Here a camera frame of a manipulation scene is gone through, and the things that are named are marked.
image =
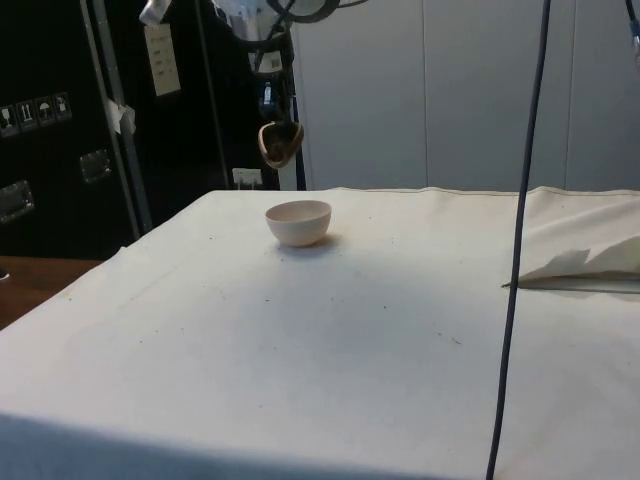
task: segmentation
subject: white panel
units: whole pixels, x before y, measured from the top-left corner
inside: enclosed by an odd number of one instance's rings
[[[564,184],[574,14],[553,2],[533,185]],[[425,0],[430,185],[518,189],[541,15],[542,1]]]
[[[371,0],[296,27],[310,188],[427,182],[422,0]]]
[[[567,187],[640,188],[640,74],[624,2],[580,0],[576,18]]]

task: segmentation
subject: sticker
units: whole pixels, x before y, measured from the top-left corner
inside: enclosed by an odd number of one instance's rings
[[[158,28],[144,28],[147,42],[151,76],[156,90],[156,96],[180,91],[180,76],[176,56],[171,39],[171,27],[163,23]]]
[[[13,108],[13,105],[0,107],[0,137],[13,137],[19,133],[18,118],[16,117],[16,110]]]
[[[250,53],[249,60],[251,61],[251,67],[256,61],[256,54]],[[258,68],[258,73],[276,73],[282,71],[282,55],[279,51],[265,53]]]
[[[71,119],[71,104],[66,93],[56,93],[53,96],[53,111],[59,122]]]
[[[18,112],[18,123],[20,123],[20,128],[23,132],[38,128],[36,109],[31,100],[16,103],[16,110]]]
[[[56,122],[56,115],[53,110],[53,102],[50,97],[36,99],[36,114],[40,126],[46,127]]]

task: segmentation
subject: wooden floor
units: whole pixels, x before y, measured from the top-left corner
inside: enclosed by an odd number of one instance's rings
[[[63,290],[100,262],[0,256],[0,330]]]

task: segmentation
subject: electrical socket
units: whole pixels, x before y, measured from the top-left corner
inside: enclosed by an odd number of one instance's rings
[[[262,171],[259,168],[234,168],[233,183],[242,186],[262,185]]]

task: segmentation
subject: black cable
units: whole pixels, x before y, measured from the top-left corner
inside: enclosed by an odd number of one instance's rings
[[[633,8],[633,1],[632,0],[625,0],[627,3],[627,12],[629,12],[629,20],[631,20],[632,22],[636,22],[638,21],[638,19],[636,18],[636,11]]]
[[[267,38],[264,40],[263,46],[260,47],[260,49],[256,52],[256,58],[253,62],[253,70],[256,73],[258,73],[258,69],[260,68],[262,59],[264,58],[265,50],[268,48],[268,45],[269,43],[271,43],[271,40],[273,40],[273,37],[276,36],[276,33],[278,32],[278,28],[282,25],[282,22],[284,21],[286,16],[289,15],[289,12],[291,11],[291,8],[293,7],[294,3],[296,3],[296,0],[289,0],[289,3],[287,3],[287,6],[284,7],[284,10],[280,12],[280,15],[278,15],[278,18],[276,18],[276,21],[271,26],[271,30],[269,31],[269,35],[267,35]]]
[[[524,212],[527,202],[527,190],[529,189],[529,177],[531,173],[531,158],[533,156],[533,140],[538,120],[538,105],[540,103],[540,90],[542,76],[547,55],[547,40],[549,37],[549,16],[551,12],[551,0],[544,0],[542,8],[542,27],[540,33],[540,50],[538,52],[538,64],[536,77],[533,84],[533,97],[529,111],[529,127],[527,129],[527,142],[522,167],[522,180],[518,195],[518,213],[516,215],[515,239],[513,242],[513,264],[511,268],[511,285],[509,288],[509,306],[507,308],[507,321],[504,330],[504,342],[502,344],[502,360],[500,364],[500,382],[498,387],[498,403],[496,407],[496,419],[493,427],[493,440],[491,454],[487,467],[487,480],[493,480],[500,447],[500,434],[502,433],[502,418],[504,416],[504,403],[507,394],[507,374],[509,371],[509,353],[511,351],[511,337],[513,335],[513,321],[516,311],[516,299],[518,296],[518,279],[520,277],[520,254],[522,252],[522,231],[524,228]]]
[[[353,2],[350,2],[350,3],[343,3],[339,5],[338,8],[356,7],[358,5],[362,5],[363,3],[367,3],[368,1],[369,0],[354,0]]]

